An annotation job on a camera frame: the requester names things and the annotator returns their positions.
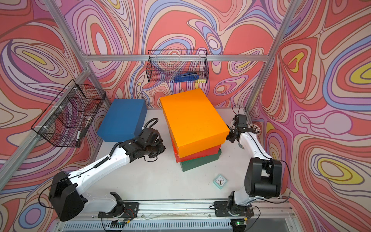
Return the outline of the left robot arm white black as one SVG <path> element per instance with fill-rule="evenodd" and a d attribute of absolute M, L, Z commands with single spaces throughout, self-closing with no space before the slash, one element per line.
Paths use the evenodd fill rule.
<path fill-rule="evenodd" d="M 156 161 L 166 149 L 159 131 L 153 128 L 157 123 L 158 118 L 150 119 L 138 136 L 117 142 L 109 154 L 88 166 L 56 174 L 49 187 L 48 200 L 59 220 L 69 221 L 85 212 L 100 212 L 103 218 L 135 218 L 134 211 L 116 192 L 110 192 L 110 197 L 95 198 L 87 196 L 86 191 L 111 172 L 138 159 Z"/>

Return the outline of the blue shoebox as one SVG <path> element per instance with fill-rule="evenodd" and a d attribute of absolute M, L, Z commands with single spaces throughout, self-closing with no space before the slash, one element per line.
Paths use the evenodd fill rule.
<path fill-rule="evenodd" d="M 105 142 L 132 139 L 142 131 L 146 114 L 143 99 L 115 99 L 98 129 L 98 136 Z"/>

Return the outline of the green shoebox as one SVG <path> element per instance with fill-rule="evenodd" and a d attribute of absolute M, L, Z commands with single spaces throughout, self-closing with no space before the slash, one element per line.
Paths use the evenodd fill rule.
<path fill-rule="evenodd" d="M 216 154 L 180 162 L 180 167 L 183 172 L 186 172 L 186 171 L 195 169 L 197 167 L 200 167 L 200 166 L 203 166 L 203 165 L 206 165 L 206 164 L 209 164 L 211 162 L 218 160 L 221 154 L 222 154 L 222 150 L 219 149 Z"/>

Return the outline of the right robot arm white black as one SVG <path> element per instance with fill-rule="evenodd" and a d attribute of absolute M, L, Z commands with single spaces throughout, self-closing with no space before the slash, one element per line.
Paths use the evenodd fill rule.
<path fill-rule="evenodd" d="M 247 116 L 234 116 L 227 140 L 237 141 L 250 158 L 243 188 L 232 191 L 226 201 L 216 201 L 210 206 L 216 217 L 253 216 L 252 203 L 280 196 L 282 185 L 281 161 L 273 159 L 258 140 L 260 128 L 247 123 Z"/>

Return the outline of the red shoebox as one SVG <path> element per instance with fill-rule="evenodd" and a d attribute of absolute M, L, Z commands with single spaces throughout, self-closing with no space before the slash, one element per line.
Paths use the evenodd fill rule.
<path fill-rule="evenodd" d="M 189 161 L 189 160 L 194 160 L 194 159 L 198 159 L 198 158 L 203 158 L 203 157 L 207 157 L 207 156 L 210 156 L 210 155 L 214 155 L 214 154 L 218 153 L 219 149 L 221 148 L 221 145 L 218 145 L 218 146 L 215 146 L 213 148 L 209 148 L 209 149 L 191 154 L 189 156 L 180 158 L 179 155 L 178 155 L 175 143 L 174 143 L 174 139 L 171 138 L 171 141 L 172 141 L 172 145 L 173 145 L 173 149 L 174 149 L 174 156 L 175 156 L 175 159 L 176 159 L 177 163 L 184 162 L 184 161 Z"/>

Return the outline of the orange shoebox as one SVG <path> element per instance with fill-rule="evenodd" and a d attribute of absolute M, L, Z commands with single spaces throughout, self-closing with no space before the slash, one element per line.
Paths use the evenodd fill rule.
<path fill-rule="evenodd" d="M 226 142 L 229 128 L 201 89 L 160 98 L 180 158 Z"/>

